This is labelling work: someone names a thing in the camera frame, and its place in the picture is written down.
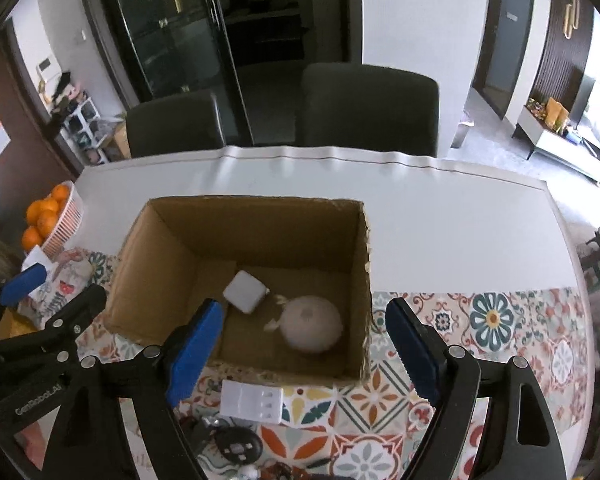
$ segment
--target fruit basket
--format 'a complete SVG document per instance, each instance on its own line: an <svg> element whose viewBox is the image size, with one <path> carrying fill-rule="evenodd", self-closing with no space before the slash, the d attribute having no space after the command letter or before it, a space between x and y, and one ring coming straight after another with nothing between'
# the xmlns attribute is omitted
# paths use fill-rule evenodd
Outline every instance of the fruit basket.
<svg viewBox="0 0 600 480"><path fill-rule="evenodd" d="M76 234L82 223L84 209L82 199L75 189L74 183L71 181L63 182L71 191L69 198L66 200L66 205L58 217L58 223L51 231L51 234L45 239L41 245L42 250L50 259L54 259L61 253L64 244Z"/></svg>

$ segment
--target black round object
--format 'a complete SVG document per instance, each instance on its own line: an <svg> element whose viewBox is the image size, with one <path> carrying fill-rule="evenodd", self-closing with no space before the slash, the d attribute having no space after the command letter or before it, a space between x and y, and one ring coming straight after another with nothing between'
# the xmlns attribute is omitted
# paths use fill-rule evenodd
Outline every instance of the black round object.
<svg viewBox="0 0 600 480"><path fill-rule="evenodd" d="M253 464L262 455L262 441L249 428L226 428L218 431L214 438L222 456L232 464Z"/></svg>

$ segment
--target open cardboard box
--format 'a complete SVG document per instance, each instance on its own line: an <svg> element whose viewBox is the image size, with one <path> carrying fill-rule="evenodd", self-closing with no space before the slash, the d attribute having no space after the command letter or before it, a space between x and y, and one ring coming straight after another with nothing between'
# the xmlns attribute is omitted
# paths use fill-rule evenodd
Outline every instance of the open cardboard box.
<svg viewBox="0 0 600 480"><path fill-rule="evenodd" d="M352 200L254 196L150 200L127 235L107 301L106 325L142 345L161 344L205 298L222 303L224 328L208 366L259 384L353 385L370 377L372 315L367 225ZM222 292L238 270L270 294L252 314ZM320 355L302 354L279 331L275 295L315 295L339 309L344 333Z"/></svg>

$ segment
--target orange fruit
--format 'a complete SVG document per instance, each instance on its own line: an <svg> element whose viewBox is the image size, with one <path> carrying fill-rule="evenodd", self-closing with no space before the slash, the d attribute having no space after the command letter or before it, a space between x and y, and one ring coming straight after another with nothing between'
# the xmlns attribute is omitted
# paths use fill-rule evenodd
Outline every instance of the orange fruit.
<svg viewBox="0 0 600 480"><path fill-rule="evenodd" d="M65 184L58 184L51 190L51 198L53 198L56 202L61 203L69 198L69 186Z"/></svg>
<svg viewBox="0 0 600 480"><path fill-rule="evenodd" d="M42 236L40 236L38 230L33 226L27 227L22 234L22 248L27 251L27 253L29 253L36 245L42 245L43 241Z"/></svg>
<svg viewBox="0 0 600 480"><path fill-rule="evenodd" d="M27 224L36 225L38 223L38 217L40 216L40 203L42 200L34 200L27 207Z"/></svg>
<svg viewBox="0 0 600 480"><path fill-rule="evenodd" d="M57 213L60 210L60 204L53 198L42 199L40 201L40 213L46 210Z"/></svg>
<svg viewBox="0 0 600 480"><path fill-rule="evenodd" d="M58 213L56 211L45 209L40 213L40 216L38 217L38 231L40 232L43 238L47 238L51 234L51 231L54 230L54 227L56 227L57 223Z"/></svg>

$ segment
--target patterned tablecloth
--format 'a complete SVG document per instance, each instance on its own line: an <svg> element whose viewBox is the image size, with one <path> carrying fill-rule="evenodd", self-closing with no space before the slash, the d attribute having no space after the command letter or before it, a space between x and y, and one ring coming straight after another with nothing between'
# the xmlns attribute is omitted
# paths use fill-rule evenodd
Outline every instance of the patterned tablecloth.
<svg viewBox="0 0 600 480"><path fill-rule="evenodd" d="M38 323L44 323L88 283L107 288L117 260L72 250L61 254L58 263L42 300L22 307ZM461 344L483 359L505 362L516 354L528 359L558 433L584 416L586 330L584 310L575 290L471 294L375 291L370 381L344 389L307 384L284 388L282 424L251 426L264 442L259 464L280 461L305 468L330 458L330 463L312 472L368 480L393 480L400 475L427 429L432 407L418 396L384 327L386 304L396 296L403 297L420 320L434 326L448 344ZM103 315L78 339L80 357L96 354L103 362L133 357L141 348L109 333L103 326ZM190 399L179 405L178 414L217 413L220 389L218 371L205 368ZM122 401L129 442L136 466L150 475L150 460L130 404ZM465 479L471 471L486 409L487 403L479 399L455 478ZM232 476L237 469L213 444L199 460L210 478Z"/></svg>

